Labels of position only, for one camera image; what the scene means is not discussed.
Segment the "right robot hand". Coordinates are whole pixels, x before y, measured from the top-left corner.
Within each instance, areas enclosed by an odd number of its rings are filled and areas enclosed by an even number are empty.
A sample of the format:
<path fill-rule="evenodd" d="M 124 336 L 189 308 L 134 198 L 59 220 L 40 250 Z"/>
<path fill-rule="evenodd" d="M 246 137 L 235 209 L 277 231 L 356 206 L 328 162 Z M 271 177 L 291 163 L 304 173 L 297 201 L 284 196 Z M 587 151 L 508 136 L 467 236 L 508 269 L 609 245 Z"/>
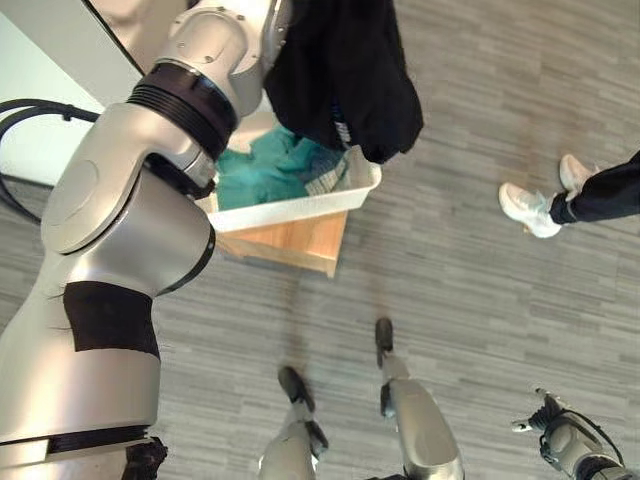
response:
<path fill-rule="evenodd" d="M 541 444 L 564 445 L 572 439 L 572 425 L 566 412 L 568 403 L 543 387 L 536 387 L 534 393 L 541 401 L 541 406 L 525 419 L 512 421 L 511 431 L 514 433 L 536 431 L 540 433 Z"/>

